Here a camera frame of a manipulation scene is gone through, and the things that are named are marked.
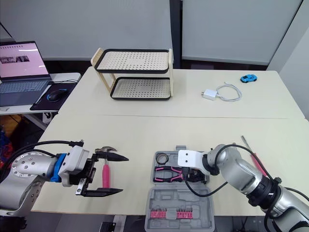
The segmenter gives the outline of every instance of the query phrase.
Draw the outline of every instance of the perforated shelf panel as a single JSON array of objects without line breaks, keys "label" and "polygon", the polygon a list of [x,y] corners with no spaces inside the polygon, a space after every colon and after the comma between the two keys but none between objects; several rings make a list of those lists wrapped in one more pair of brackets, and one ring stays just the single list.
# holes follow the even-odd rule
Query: perforated shelf panel
[{"label": "perforated shelf panel", "polygon": [[169,69],[169,52],[159,50],[147,52],[147,50],[106,50],[96,67],[98,72],[146,72],[166,73]]},{"label": "perforated shelf panel", "polygon": [[169,99],[169,79],[119,79],[111,97],[114,99]]}]

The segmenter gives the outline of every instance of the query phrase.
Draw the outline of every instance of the laptop keyboard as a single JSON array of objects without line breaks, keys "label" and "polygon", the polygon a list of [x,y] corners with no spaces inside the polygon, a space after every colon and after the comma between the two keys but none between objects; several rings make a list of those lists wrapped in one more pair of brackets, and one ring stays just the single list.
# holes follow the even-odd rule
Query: laptop keyboard
[{"label": "laptop keyboard", "polygon": [[2,83],[0,93],[20,93],[40,91],[45,87],[46,81]]}]

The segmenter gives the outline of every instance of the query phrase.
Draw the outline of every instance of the blue toy car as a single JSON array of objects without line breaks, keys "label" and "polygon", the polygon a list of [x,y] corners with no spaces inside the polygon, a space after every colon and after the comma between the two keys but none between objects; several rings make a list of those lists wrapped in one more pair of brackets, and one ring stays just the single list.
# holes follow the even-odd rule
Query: blue toy car
[{"label": "blue toy car", "polygon": [[254,75],[254,74],[248,74],[248,75],[242,76],[240,80],[243,83],[248,83],[248,82],[251,82],[251,81],[256,81],[257,76]]}]

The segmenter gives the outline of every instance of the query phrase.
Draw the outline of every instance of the laptop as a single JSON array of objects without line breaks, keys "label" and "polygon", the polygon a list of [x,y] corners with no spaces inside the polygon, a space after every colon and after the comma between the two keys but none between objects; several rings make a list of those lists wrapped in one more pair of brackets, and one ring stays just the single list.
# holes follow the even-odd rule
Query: laptop
[{"label": "laptop", "polygon": [[34,41],[0,44],[0,106],[30,105],[51,77]]}]

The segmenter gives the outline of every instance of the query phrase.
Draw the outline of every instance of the desk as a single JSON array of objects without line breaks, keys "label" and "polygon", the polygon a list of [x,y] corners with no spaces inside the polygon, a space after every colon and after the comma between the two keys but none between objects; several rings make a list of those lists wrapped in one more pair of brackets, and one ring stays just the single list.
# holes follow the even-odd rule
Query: desk
[{"label": "desk", "polygon": [[[106,198],[75,196],[76,186],[45,183],[33,210],[59,213],[143,215],[151,183],[154,154],[158,150],[174,150],[186,145],[192,150],[209,150],[218,144],[236,142],[243,145],[244,135],[273,177],[279,176],[283,185],[309,195],[304,183],[309,163],[309,123],[299,119],[260,118],[193,118],[156,116],[102,116],[94,114],[57,115],[47,127],[41,141],[84,139],[84,148],[109,145],[130,161],[110,162],[111,186],[124,189]],[[40,146],[49,152],[69,150],[66,145]],[[240,151],[252,164],[250,156]],[[90,189],[101,185],[103,161],[96,163],[97,173]],[[214,190],[224,182],[211,177]],[[227,185],[214,194],[214,214],[263,215],[259,207],[248,204],[247,198]]]},{"label": "desk", "polygon": [[[66,81],[66,80],[76,80],[78,81],[81,78],[81,75],[77,72],[72,73],[54,73],[50,74],[53,81]],[[40,122],[36,117],[30,114],[37,114],[37,113],[47,113],[47,112],[57,112],[57,110],[30,110],[31,105],[16,105],[16,106],[5,106],[3,108],[9,108],[7,111],[1,110],[0,107],[0,115],[19,115],[22,114],[34,124],[39,126],[41,129],[45,129],[46,125]]]},{"label": "desk", "polygon": [[[256,82],[244,84],[240,77],[253,73]],[[201,91],[216,89],[224,81],[236,85],[242,99],[225,102],[201,97]],[[226,97],[233,89],[220,90]],[[175,116],[221,118],[300,118],[304,115],[276,71],[174,70],[174,96],[167,101],[113,100],[93,67],[70,94],[60,114],[128,116]]]}]

